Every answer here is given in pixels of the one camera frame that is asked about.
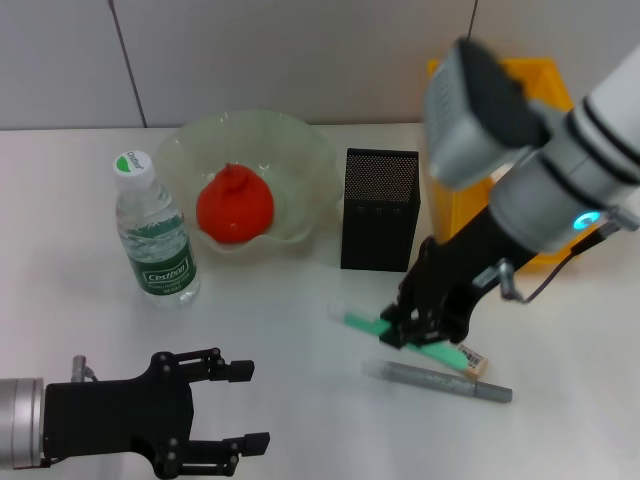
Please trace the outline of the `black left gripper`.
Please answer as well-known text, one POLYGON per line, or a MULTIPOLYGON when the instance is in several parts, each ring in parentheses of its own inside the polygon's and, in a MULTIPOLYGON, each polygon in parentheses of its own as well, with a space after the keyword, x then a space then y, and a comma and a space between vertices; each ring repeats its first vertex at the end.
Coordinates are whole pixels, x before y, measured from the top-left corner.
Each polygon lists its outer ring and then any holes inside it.
POLYGON ((271 436, 188 440, 194 415, 189 383, 249 382, 254 371, 252 360, 227 362, 214 347, 157 353, 132 379, 52 383, 45 390, 43 455, 58 460, 131 452, 146 458, 160 479, 232 477, 242 457, 266 453, 271 436))

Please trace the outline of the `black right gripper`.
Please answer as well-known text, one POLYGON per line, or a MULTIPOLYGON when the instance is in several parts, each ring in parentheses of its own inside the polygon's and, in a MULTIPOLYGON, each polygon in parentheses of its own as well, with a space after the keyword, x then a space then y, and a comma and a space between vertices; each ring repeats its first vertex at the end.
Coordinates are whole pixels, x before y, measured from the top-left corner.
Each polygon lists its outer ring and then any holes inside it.
POLYGON ((488 277, 489 270, 501 260, 519 269, 533 258, 534 252, 509 236, 487 207, 447 242, 427 238, 398 303, 380 314, 389 324, 380 340, 396 349, 459 344, 469 333, 476 304, 498 284, 488 277))

